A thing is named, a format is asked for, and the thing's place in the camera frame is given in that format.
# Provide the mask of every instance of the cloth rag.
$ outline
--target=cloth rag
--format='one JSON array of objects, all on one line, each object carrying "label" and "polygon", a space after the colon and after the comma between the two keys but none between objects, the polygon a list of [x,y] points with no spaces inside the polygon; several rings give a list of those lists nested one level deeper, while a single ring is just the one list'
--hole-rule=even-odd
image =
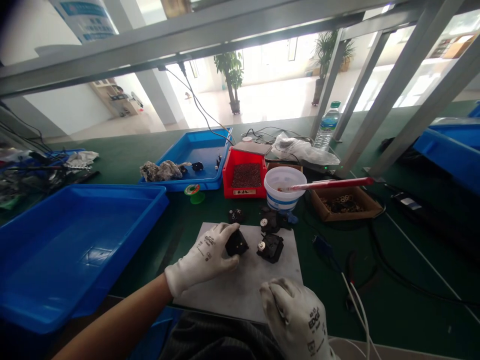
[{"label": "cloth rag", "polygon": [[156,165],[151,161],[147,161],[140,166],[140,175],[148,183],[181,179],[183,177],[180,171],[181,166],[192,166],[192,163],[183,162],[177,165],[173,161],[166,160],[160,165]]},{"label": "cloth rag", "polygon": [[94,160],[99,157],[99,153],[95,151],[79,151],[74,152],[68,160],[67,165],[72,167],[86,167],[94,163]]}]

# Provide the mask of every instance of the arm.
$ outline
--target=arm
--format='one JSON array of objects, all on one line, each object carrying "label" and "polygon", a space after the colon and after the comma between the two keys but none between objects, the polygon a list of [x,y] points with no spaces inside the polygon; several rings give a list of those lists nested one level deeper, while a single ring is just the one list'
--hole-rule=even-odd
[{"label": "arm", "polygon": [[125,359],[171,300],[163,273],[83,329],[53,359]]},{"label": "arm", "polygon": [[237,267],[238,255],[222,254],[239,227],[222,222],[200,236],[184,257],[83,329],[53,360],[125,359],[173,297]]}]

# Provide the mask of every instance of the hand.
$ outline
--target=hand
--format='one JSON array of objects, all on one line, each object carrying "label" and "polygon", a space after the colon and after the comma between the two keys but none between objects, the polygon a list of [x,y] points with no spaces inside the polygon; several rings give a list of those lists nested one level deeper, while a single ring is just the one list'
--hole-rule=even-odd
[{"label": "hand", "polygon": [[286,278],[260,287],[268,326],[288,360],[333,360],[325,307],[309,288]]},{"label": "hand", "polygon": [[223,258],[225,244],[240,224],[221,222],[198,238],[190,251],[165,269],[168,288],[174,298],[192,285],[206,282],[223,272],[233,270],[240,256]]}]

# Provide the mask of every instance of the blue plastic tray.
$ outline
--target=blue plastic tray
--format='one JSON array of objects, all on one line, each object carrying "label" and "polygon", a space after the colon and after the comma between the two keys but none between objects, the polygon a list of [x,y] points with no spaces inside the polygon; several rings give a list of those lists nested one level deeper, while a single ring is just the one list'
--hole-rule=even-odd
[{"label": "blue plastic tray", "polygon": [[480,196],[480,124],[430,126],[413,147]]},{"label": "blue plastic tray", "polygon": [[0,227],[2,317],[46,334],[93,313],[168,203],[163,186],[78,184]]},{"label": "blue plastic tray", "polygon": [[[214,129],[213,131],[231,139],[225,129]],[[142,177],[138,183],[140,185],[161,185],[166,187],[169,192],[182,192],[190,184],[200,184],[200,190],[217,190],[222,185],[222,169],[225,165],[229,145],[227,140],[213,134],[210,130],[186,132],[156,164],[160,165],[165,160],[170,160],[175,164],[201,162],[203,170],[195,172],[191,166],[188,166],[188,173],[184,174],[181,179],[146,182]],[[217,171],[215,166],[219,155],[222,158]]]}]

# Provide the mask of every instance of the green workbench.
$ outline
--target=green workbench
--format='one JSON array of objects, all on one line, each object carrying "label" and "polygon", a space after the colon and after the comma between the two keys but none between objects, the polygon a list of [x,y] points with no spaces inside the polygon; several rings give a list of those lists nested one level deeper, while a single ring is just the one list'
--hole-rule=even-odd
[{"label": "green workbench", "polygon": [[[452,103],[444,112],[446,116],[466,115],[473,102]],[[395,136],[414,113],[416,107],[396,108],[391,111],[375,138],[353,169],[357,177],[365,176],[361,167],[371,166],[379,156],[377,147],[381,140]],[[353,114],[343,135],[343,143],[332,145],[340,157],[355,135],[365,112]],[[256,130],[275,126],[308,135],[313,117],[233,125],[233,136],[249,128]],[[155,162],[185,132],[185,130],[128,135],[59,144],[60,147],[85,148],[96,151],[100,158],[94,169],[101,175],[91,183],[136,184],[140,179],[139,167],[145,161]],[[478,214],[475,196],[454,183],[445,183],[428,175],[394,165],[384,178],[394,185],[406,188],[431,201],[439,209],[454,213],[460,221],[469,223]],[[375,229],[385,256],[405,276],[433,292],[454,297],[452,290],[465,300],[480,301],[478,279],[480,271],[462,257],[440,243],[424,229],[412,224],[400,214],[389,200],[391,195],[381,185],[371,190],[386,202],[387,211],[377,218]],[[192,205],[182,192],[168,193],[170,204],[133,256],[110,294],[126,297],[151,281],[166,266],[176,262],[188,252],[196,240],[203,222],[225,222],[227,212],[240,208],[248,214],[246,225],[259,225],[260,199],[224,199],[223,188],[206,191],[205,201]],[[325,226],[309,211],[304,211],[306,200],[302,198],[294,213],[299,223],[293,229],[297,242],[303,283],[312,289],[324,303],[327,313],[328,334],[365,341],[365,333],[357,315],[345,307],[346,288],[342,278],[313,251],[315,231],[306,225],[314,224],[332,244],[341,265],[348,253],[357,251],[355,281],[361,283],[376,264],[372,243],[366,227],[352,231],[340,231]],[[425,297],[396,282],[383,270],[376,285],[362,296],[368,317],[370,334],[379,345],[408,349],[462,359],[480,358],[480,322],[464,306],[441,302]],[[480,317],[478,309],[472,309]]]}]

